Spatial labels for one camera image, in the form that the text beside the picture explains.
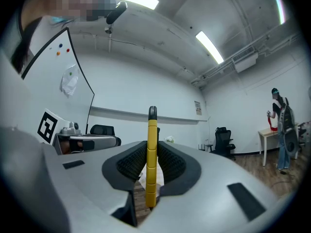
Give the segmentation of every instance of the small white table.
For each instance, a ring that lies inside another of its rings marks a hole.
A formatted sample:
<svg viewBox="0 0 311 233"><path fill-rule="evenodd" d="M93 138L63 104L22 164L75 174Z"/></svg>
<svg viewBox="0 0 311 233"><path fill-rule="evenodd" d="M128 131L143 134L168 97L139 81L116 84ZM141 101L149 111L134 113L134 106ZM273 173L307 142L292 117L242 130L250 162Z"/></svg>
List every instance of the small white table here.
<svg viewBox="0 0 311 233"><path fill-rule="evenodd" d="M295 123L295 129L296 129L296 134L298 135L298 123ZM277 131L272 131L270 128L268 128L268 129L260 130L258 131L258 133L259 133L259 154L261 154L261 150L264 151L262 165L265 166L266 159L267 159L267 138L270 136L277 135ZM264 142L263 149L262 149L262 144L261 144L261 137L263 137L263 142Z"/></svg>

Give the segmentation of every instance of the office chair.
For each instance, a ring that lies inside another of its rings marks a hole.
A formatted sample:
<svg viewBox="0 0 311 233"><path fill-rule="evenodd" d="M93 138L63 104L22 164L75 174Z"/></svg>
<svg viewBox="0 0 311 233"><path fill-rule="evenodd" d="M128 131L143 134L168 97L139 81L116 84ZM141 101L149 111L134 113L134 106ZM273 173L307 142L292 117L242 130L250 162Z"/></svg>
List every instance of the office chair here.
<svg viewBox="0 0 311 233"><path fill-rule="evenodd" d="M90 134L115 136L115 130L113 126L95 124L89 132ZM121 139L117 137L117 141L118 141L118 146L121 146Z"/></svg>
<svg viewBox="0 0 311 233"><path fill-rule="evenodd" d="M302 126L305 125L305 122L301 123L298 125L298 145L299 145L299 148L300 148L300 151L302 151L302 146L305 146L306 145L306 142L302 142L300 141L300 139L302 138L302 135L307 131L306 129L303 129Z"/></svg>
<svg viewBox="0 0 311 233"><path fill-rule="evenodd" d="M233 139L230 139L231 137L231 130L227 130L225 127L217 128L215 132L216 137L216 145L215 150L211 151L211 153L221 155L223 157L227 158L233 158L236 160L236 158L231 155L230 151L235 149L234 144L230 144L230 141Z"/></svg>

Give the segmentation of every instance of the wooden floor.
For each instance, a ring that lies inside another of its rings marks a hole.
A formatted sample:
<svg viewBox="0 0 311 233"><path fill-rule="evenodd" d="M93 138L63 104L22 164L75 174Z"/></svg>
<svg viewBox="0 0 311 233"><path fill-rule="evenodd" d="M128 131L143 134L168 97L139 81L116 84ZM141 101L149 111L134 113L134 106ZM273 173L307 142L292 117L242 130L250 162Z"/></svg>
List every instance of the wooden floor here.
<svg viewBox="0 0 311 233"><path fill-rule="evenodd" d="M136 181L134 186L134 203L138 225L140 225L151 212L149 207L146 206L145 193L145 189L141 186L139 181Z"/></svg>
<svg viewBox="0 0 311 233"><path fill-rule="evenodd" d="M238 165L261 180L267 187L281 198L282 196L295 191L303 177L304 170L309 161L310 151L303 150L298 154L297 160L291 160L286 175L280 173L276 168L278 151L267 153L266 166L262 166L263 153L261 155L236 156ZM145 205L145 190L137 181L134 187L135 211L138 225L150 214L150 209Z"/></svg>
<svg viewBox="0 0 311 233"><path fill-rule="evenodd" d="M285 175L276 168L278 151L267 153L266 166L262 166L263 153L261 155L236 156L236 163L261 180L281 198L298 188L307 167L309 156L310 151L303 150L300 152L297 160L291 160L290 168L284 169L287 173Z"/></svg>

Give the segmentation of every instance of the ceiling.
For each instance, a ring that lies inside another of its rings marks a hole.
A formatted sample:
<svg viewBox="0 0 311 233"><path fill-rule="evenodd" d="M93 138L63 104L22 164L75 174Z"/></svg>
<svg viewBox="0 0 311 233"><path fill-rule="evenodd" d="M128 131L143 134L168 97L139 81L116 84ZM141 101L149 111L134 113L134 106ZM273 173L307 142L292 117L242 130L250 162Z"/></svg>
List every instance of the ceiling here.
<svg viewBox="0 0 311 233"><path fill-rule="evenodd" d="M286 10L286 19L291 16ZM72 23L74 46L109 51L106 26L103 18ZM189 83L199 81L199 87L206 84L204 74L218 66L195 38L200 31L225 61L266 39L267 34L275 36L273 43L265 42L273 48L298 31L294 20L279 25L276 0L159 0L154 11L128 2L113 29L111 51L150 63Z"/></svg>

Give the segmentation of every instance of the black pad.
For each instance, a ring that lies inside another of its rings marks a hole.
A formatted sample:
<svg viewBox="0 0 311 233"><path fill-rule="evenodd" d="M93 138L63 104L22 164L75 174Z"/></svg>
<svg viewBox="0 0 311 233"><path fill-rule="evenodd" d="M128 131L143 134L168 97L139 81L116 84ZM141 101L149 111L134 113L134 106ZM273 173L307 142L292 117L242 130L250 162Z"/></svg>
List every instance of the black pad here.
<svg viewBox="0 0 311 233"><path fill-rule="evenodd" d="M201 166L193 157L163 141L159 141L157 153L164 176L164 186L160 188L160 196L184 194L199 180Z"/></svg>
<svg viewBox="0 0 311 233"><path fill-rule="evenodd" d="M266 211L259 201L241 183L228 185L228 188L249 221L257 218Z"/></svg>
<svg viewBox="0 0 311 233"><path fill-rule="evenodd" d="M103 176L113 188L129 192L126 205L117 209L112 216L133 226L137 226L134 209L134 184L138 180L146 160L147 142L143 141L107 159L102 166Z"/></svg>
<svg viewBox="0 0 311 233"><path fill-rule="evenodd" d="M70 168L73 168L73 167L76 167L76 166L81 166L85 164L84 161L72 161L72 162L68 162L68 163L63 163L63 166L65 169L70 169Z"/></svg>

